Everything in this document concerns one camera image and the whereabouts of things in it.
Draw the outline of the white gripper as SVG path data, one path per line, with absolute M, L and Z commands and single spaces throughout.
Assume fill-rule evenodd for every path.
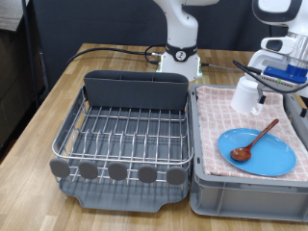
M 287 64 L 287 57 L 285 55 L 281 55 L 275 52 L 270 52 L 265 49 L 260 49 L 251 57 L 248 66 L 260 69 L 261 71 L 264 71 L 268 66 L 280 69 L 282 71 L 286 71 L 288 64 Z M 258 92 L 257 102 L 261 105 L 263 105 L 266 100 L 266 97 L 263 95 L 263 87 L 264 86 L 262 84 L 259 84 L 257 86 L 257 92 Z M 306 114 L 307 114 L 307 109 L 302 108 L 299 116 L 306 117 Z

